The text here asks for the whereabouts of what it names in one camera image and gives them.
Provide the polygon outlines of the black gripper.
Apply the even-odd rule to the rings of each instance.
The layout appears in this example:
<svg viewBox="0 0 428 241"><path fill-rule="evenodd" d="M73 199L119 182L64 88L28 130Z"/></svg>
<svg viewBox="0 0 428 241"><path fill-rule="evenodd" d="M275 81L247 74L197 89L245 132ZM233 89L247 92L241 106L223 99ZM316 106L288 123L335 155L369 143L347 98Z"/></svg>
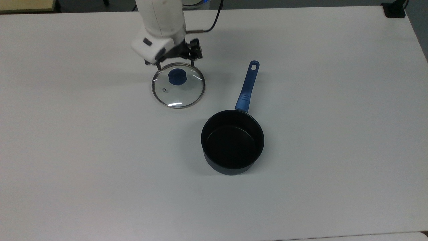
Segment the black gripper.
<svg viewBox="0 0 428 241"><path fill-rule="evenodd" d="M195 38L191 40L189 43L186 42L184 39L181 43L179 43L177 46L174 46L170 50L166 50L165 47L163 47L159 52L156 54L156 60L154 61L148 61L144 59L144 63L147 66L156 66L158 70L162 68L162 62L166 59L171 58L182 58L187 59L191 61L191 66L194 67L194 62L202 59L202 49L199 42L199 39Z"/></svg>

